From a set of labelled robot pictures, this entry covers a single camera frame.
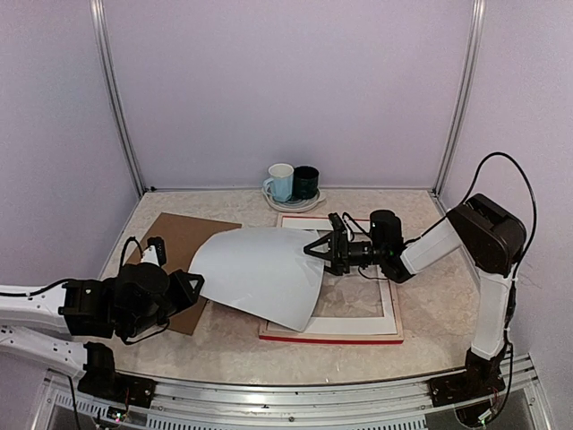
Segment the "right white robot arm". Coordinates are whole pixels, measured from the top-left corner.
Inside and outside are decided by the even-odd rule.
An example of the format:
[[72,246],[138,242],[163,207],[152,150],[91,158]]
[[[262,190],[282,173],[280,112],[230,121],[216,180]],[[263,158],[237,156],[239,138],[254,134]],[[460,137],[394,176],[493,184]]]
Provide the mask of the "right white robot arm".
[[525,251],[526,229],[514,215],[478,193],[428,228],[417,239],[403,238],[400,218],[389,210],[370,215],[366,240],[353,242],[337,213],[329,215],[330,233],[304,247],[304,253],[326,262],[335,276],[353,267],[376,265],[388,280],[402,284],[458,248],[469,253],[480,280],[480,303],[471,353],[484,360],[505,348],[511,316],[510,293]]

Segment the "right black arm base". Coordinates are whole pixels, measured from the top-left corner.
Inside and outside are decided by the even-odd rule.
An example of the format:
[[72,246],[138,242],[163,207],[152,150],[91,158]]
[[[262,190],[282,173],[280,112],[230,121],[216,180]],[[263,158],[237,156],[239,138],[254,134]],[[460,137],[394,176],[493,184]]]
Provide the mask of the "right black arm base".
[[501,375],[500,363],[506,351],[507,348],[503,347],[498,355],[485,359],[469,349],[462,372],[429,380],[432,405],[437,408],[503,391],[506,384]]

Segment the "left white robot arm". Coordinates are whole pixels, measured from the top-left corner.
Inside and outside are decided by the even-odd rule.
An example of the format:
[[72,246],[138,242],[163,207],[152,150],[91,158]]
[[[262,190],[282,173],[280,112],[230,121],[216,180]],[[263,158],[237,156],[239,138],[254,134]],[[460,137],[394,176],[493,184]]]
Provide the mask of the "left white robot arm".
[[62,279],[33,290],[1,293],[1,348],[79,377],[88,363],[76,337],[131,346],[165,331],[198,301],[204,278],[151,262],[126,264],[114,277]]

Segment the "brown backing board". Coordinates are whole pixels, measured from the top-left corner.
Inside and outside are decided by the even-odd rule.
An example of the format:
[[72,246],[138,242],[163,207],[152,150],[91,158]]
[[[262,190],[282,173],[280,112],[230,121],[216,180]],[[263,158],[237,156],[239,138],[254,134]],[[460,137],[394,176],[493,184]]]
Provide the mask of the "brown backing board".
[[[166,246],[167,274],[176,270],[189,271],[197,250],[213,235],[241,228],[240,223],[201,219],[162,212],[141,239],[143,249],[151,237],[161,237]],[[170,318],[170,331],[192,336],[201,318],[207,299],[199,297],[190,309]]]

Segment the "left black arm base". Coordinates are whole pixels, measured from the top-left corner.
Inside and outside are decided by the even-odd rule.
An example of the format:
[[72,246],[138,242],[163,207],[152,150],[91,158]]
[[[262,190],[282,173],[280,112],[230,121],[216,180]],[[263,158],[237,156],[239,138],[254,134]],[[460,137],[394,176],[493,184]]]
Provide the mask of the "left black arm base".
[[78,382],[81,393],[122,403],[126,407],[150,408],[156,381],[117,372],[112,349],[102,343],[87,342],[83,347],[87,361],[82,367],[84,375]]

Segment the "red and dark photo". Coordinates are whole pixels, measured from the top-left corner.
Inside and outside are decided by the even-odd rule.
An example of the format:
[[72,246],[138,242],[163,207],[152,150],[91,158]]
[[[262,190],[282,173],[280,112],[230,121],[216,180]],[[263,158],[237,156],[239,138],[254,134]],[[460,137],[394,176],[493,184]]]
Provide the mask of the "red and dark photo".
[[189,272],[205,279],[201,296],[292,331],[311,320],[324,262],[304,253],[315,230],[239,228],[217,233],[195,253]]

